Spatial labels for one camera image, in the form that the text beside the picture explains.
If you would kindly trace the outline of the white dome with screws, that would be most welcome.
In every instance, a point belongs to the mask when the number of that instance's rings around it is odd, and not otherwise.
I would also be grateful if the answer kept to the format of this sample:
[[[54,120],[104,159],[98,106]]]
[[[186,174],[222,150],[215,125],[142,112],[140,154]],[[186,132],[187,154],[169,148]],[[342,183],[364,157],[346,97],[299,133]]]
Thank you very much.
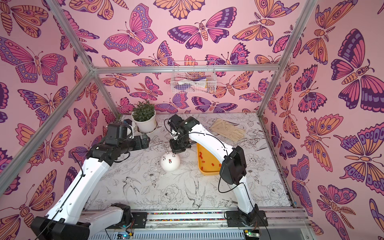
[[[174,172],[181,165],[181,159],[177,154],[166,152],[160,158],[160,166],[167,173]]]

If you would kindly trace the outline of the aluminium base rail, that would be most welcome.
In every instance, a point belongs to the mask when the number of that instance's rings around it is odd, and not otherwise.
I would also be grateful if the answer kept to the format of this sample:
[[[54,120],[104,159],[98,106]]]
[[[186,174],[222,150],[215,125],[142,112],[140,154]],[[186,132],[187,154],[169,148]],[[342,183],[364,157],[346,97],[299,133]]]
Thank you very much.
[[[266,208],[254,215],[254,223],[236,209],[207,209],[180,211],[135,211],[119,218],[120,208],[104,211],[84,211],[79,223],[88,227],[93,236],[105,229],[160,229],[160,228],[309,228],[310,221],[301,209]]]

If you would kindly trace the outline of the yellow plastic tray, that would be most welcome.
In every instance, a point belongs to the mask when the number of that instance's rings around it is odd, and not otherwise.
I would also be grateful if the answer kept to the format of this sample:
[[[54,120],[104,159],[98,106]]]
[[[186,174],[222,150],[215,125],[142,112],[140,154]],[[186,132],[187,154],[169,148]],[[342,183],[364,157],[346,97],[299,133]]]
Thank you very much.
[[[215,176],[220,174],[222,164],[219,160],[200,144],[197,144],[198,166],[201,173],[205,176]]]

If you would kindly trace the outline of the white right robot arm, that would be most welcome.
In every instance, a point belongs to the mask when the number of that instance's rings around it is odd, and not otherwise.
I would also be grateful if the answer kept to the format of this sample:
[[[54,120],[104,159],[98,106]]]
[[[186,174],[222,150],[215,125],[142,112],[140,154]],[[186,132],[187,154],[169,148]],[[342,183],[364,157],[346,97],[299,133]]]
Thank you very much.
[[[179,154],[196,143],[210,152],[222,165],[220,181],[230,187],[227,192],[235,194],[238,205],[238,216],[245,226],[267,227],[268,220],[252,198],[247,181],[247,163],[244,150],[240,146],[233,147],[222,142],[211,134],[197,119],[182,119],[178,115],[171,116],[166,124],[170,127],[170,147],[174,154]]]

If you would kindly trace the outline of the green plant in white pot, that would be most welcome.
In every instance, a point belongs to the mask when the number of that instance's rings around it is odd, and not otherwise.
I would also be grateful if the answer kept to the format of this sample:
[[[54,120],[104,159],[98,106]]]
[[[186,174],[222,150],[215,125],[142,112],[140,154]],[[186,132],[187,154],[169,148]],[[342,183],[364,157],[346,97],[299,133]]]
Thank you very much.
[[[153,132],[157,127],[155,105],[148,100],[138,102],[133,109],[132,119],[140,133]]]

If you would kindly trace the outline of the aluminium frame corner post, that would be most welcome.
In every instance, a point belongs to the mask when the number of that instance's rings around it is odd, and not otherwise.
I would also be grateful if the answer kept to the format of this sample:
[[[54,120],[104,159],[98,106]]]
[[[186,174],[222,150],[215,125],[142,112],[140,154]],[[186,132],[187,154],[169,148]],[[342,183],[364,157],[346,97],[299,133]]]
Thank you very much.
[[[81,42],[78,39],[78,36],[76,35],[67,17],[65,16],[63,9],[61,8],[61,6],[57,1],[48,0],[47,4],[49,5],[54,17],[57,19],[59,25],[62,27],[63,31],[69,38],[69,41],[72,44],[73,48],[78,53],[80,60],[84,64],[85,68],[87,69],[88,71],[87,74],[90,76],[84,77],[85,80],[93,80],[95,82],[95,84],[99,88],[99,92],[103,95],[104,100],[108,104],[110,110],[114,113],[116,118],[119,119],[120,113],[117,110],[115,102],[113,101],[109,92],[105,88],[105,85],[103,84],[99,74],[96,72],[97,68],[93,65],[92,61],[89,59],[86,51],[84,50],[83,46],[81,45]]]

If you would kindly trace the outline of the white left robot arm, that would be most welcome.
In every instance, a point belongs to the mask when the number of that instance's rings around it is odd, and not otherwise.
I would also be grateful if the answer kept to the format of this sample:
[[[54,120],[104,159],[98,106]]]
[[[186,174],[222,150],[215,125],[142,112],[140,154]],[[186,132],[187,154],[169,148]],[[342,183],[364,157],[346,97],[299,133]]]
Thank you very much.
[[[150,138],[134,135],[131,120],[108,124],[107,134],[93,145],[86,155],[80,172],[63,196],[45,217],[36,217],[31,229],[38,240],[87,240],[110,226],[131,228],[135,219],[125,204],[112,204],[103,211],[84,213],[84,206],[100,181],[123,154],[149,147]]]

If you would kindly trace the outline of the cream fabric work glove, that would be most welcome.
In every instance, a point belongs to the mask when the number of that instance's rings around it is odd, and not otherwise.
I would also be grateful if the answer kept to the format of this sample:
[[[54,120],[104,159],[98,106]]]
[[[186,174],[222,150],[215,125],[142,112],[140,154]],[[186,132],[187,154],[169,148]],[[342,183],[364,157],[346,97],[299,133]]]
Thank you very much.
[[[239,129],[238,127],[232,125],[231,123],[217,119],[211,126],[211,130],[218,133],[221,136],[224,136],[227,139],[230,139],[233,142],[238,142],[245,137],[246,131]]]

